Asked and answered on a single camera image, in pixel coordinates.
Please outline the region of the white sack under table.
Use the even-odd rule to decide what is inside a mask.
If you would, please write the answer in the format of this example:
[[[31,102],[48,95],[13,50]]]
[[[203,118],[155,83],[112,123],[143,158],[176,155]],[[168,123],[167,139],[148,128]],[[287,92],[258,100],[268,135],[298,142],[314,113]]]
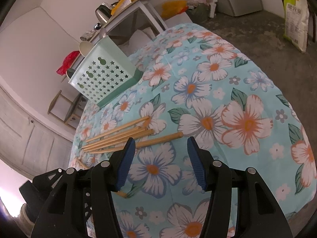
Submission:
[[[131,54],[135,53],[139,49],[143,48],[146,44],[152,42],[151,38],[141,30],[136,30],[130,39],[119,45],[118,47],[124,52],[124,54],[129,57]]]

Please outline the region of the wooden chopstick four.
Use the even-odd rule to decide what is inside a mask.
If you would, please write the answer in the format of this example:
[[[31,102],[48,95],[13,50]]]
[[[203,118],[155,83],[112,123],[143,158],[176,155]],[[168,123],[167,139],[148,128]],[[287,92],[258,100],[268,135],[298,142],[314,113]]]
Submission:
[[[135,144],[135,148],[142,148],[142,147],[157,145],[160,143],[165,143],[165,142],[173,141],[176,139],[180,139],[182,137],[183,137],[183,132],[177,132],[177,133],[169,134],[166,136],[162,136],[160,138],[155,138],[155,139],[151,139],[151,140],[147,140],[147,141],[137,142]],[[123,149],[124,149],[124,146],[120,146],[120,147],[113,147],[113,148],[109,148],[109,149],[101,149],[98,151],[91,151],[89,153],[90,154],[112,153],[112,152],[117,152],[117,151],[120,151]]]

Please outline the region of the green rice bag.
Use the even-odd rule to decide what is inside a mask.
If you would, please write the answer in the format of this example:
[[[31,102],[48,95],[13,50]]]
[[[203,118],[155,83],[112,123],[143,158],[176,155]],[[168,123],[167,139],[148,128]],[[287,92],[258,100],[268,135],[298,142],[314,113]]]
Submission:
[[[297,49],[305,53],[307,49],[309,9],[307,0],[284,0],[284,37]]]

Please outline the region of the white panel door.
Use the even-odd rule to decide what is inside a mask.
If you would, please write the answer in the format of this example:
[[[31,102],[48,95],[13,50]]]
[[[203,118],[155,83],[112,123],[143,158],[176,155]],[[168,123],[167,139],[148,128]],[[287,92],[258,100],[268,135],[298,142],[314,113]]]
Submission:
[[[23,176],[67,169],[72,142],[27,114],[3,89],[0,94],[1,160]]]

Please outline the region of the yellow bag under table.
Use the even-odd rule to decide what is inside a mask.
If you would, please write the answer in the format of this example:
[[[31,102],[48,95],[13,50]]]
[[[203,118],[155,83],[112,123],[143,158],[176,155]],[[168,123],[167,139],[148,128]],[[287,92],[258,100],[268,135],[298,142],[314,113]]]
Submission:
[[[163,19],[169,19],[178,14],[186,12],[188,9],[186,0],[166,1],[162,4],[161,17]]]

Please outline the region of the white side table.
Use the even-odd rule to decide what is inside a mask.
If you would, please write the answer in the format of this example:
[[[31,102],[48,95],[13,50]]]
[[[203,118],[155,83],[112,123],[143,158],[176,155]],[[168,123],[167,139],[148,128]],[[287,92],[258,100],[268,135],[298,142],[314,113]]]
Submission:
[[[121,10],[117,15],[102,27],[107,35],[117,45],[128,41],[137,29],[150,27],[158,35],[168,27],[156,9],[152,6],[151,0],[136,0]],[[89,40],[93,45],[98,43],[100,29]]]

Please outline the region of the steel spoon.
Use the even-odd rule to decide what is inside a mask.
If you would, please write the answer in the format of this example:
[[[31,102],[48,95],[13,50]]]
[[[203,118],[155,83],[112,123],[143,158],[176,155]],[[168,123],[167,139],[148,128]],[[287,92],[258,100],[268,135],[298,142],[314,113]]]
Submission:
[[[101,40],[105,38],[106,36],[107,36],[107,31],[104,27],[102,27],[99,31],[99,39]]]

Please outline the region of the steel electric kettle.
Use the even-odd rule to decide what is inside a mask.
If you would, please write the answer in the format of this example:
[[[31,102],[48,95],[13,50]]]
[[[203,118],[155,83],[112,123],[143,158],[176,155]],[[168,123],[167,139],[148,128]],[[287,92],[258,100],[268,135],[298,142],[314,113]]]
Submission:
[[[101,4],[95,10],[95,14],[101,24],[106,24],[109,21],[109,19],[112,17],[111,10],[105,3]]]

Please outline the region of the wooden chopstick three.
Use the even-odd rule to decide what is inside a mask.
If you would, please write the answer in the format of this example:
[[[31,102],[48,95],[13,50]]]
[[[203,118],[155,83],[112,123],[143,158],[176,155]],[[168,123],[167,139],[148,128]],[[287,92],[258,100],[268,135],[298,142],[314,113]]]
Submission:
[[[128,135],[128,136],[126,136],[126,137],[124,137],[122,139],[118,139],[116,141],[107,142],[107,143],[101,144],[99,146],[86,148],[86,149],[83,149],[83,150],[85,152],[95,151],[95,150],[98,150],[98,149],[111,147],[111,146],[123,143],[124,141],[127,141],[129,138],[138,139],[138,138],[143,138],[145,136],[149,136],[149,135],[152,135],[152,134],[154,134],[154,130],[153,129],[148,129],[148,130],[145,130],[145,131],[138,132],[136,134],[130,134],[130,135]]]

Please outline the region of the wooden chopstick two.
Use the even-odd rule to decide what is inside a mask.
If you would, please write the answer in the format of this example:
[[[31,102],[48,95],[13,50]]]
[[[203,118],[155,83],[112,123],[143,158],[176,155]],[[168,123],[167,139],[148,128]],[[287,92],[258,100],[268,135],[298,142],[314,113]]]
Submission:
[[[86,149],[86,148],[96,147],[96,146],[99,146],[101,144],[104,144],[104,143],[107,143],[107,142],[111,142],[111,141],[116,141],[116,140],[122,139],[122,138],[124,138],[124,137],[126,137],[126,136],[128,136],[130,134],[136,134],[138,132],[145,131],[145,130],[148,130],[148,128],[147,127],[137,126],[135,128],[129,129],[127,131],[123,131],[123,132],[117,133],[116,135],[112,135],[112,136],[110,136],[108,138],[101,139],[99,141],[96,141],[96,142],[88,144],[88,145],[84,145],[82,148]]]

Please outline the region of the mint green utensil caddy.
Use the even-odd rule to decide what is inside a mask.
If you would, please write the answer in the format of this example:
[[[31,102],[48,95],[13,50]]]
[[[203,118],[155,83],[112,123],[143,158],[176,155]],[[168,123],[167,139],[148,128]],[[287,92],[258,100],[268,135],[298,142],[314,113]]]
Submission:
[[[101,39],[82,60],[69,84],[99,107],[138,83],[143,72],[108,37]]]

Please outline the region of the red plastic bag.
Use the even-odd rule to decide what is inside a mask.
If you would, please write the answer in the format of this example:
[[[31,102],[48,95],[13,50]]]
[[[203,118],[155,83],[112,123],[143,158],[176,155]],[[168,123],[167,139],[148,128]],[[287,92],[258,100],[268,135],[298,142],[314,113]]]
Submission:
[[[59,75],[65,75],[67,70],[71,67],[72,63],[75,61],[77,56],[79,55],[79,51],[72,51],[70,54],[68,54],[61,67],[56,71],[57,74]]]

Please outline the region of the floral blue tablecloth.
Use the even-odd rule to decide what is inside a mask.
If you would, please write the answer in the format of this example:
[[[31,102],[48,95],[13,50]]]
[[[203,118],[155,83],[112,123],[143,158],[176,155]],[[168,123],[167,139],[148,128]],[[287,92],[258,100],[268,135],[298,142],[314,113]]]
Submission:
[[[183,137],[139,148],[113,201],[124,237],[198,237],[210,194],[198,185],[186,141],[231,168],[255,168],[288,217],[316,193],[316,166],[305,129],[260,68],[232,44],[197,24],[179,24],[131,54],[137,84],[104,107],[88,100],[69,165],[93,167],[86,140],[139,118],[153,138]]]

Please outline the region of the wooden chair black seat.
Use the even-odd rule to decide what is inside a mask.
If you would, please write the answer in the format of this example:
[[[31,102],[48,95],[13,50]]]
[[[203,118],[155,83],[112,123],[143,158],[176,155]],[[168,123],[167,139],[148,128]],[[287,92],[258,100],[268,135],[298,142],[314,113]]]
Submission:
[[[70,99],[62,93],[62,90],[59,90],[51,101],[47,114],[75,130],[79,125],[86,103],[87,99],[81,93],[78,93],[74,99]]]

